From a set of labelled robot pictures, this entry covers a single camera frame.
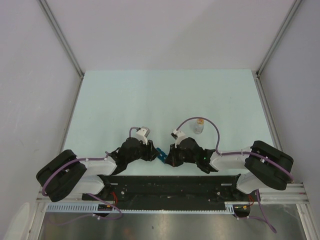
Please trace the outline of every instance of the blue object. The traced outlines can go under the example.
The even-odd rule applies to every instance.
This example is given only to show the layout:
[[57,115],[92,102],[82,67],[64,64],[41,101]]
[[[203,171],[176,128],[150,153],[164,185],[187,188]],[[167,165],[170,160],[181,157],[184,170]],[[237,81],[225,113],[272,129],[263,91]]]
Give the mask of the blue object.
[[157,156],[157,158],[160,159],[161,162],[165,163],[165,160],[168,157],[168,155],[164,151],[162,151],[159,147],[157,147],[156,149],[160,152],[160,155]]

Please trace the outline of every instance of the gray floor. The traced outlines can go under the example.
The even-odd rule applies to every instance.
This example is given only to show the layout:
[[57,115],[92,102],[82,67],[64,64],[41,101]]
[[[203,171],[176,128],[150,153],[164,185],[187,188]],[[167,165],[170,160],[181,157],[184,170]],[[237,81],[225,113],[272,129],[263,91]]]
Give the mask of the gray floor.
[[[114,221],[93,217],[55,226],[78,213],[47,213],[39,240],[306,240],[295,205],[265,205],[265,212],[277,229],[254,219],[236,220],[232,215],[217,214],[129,214]],[[252,216],[260,216],[258,206]]]

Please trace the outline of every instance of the bottle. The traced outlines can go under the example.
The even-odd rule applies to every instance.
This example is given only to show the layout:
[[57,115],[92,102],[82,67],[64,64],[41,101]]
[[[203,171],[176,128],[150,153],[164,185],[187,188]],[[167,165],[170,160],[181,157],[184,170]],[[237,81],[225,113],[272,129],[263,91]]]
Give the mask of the bottle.
[[205,120],[203,120],[202,118],[198,118],[193,126],[193,132],[195,134],[201,134],[202,131],[204,130],[205,127]]

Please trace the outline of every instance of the white table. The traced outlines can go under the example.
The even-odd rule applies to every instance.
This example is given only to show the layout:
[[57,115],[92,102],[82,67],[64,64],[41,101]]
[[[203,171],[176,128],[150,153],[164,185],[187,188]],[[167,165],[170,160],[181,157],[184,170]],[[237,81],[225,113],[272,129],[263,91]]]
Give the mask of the white table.
[[[64,149],[79,157],[104,157],[129,136],[132,126],[148,127],[155,147],[169,153],[172,130],[187,118],[212,120],[221,134],[221,151],[251,146],[255,140],[272,145],[252,72],[226,70],[87,71],[81,86]],[[192,124],[182,131],[207,149],[214,149],[215,129],[206,122],[195,135]],[[235,175],[245,170],[212,172]],[[120,175],[207,175],[195,164],[179,167],[136,160]]]

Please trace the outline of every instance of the plastic bottle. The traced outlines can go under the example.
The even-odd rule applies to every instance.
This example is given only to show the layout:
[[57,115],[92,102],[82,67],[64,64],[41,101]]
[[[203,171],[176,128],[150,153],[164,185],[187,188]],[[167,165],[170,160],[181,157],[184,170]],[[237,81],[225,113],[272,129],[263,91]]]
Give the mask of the plastic bottle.
[[195,134],[201,134],[202,131],[204,130],[205,127],[205,120],[203,120],[202,118],[198,118],[193,126],[193,132]]

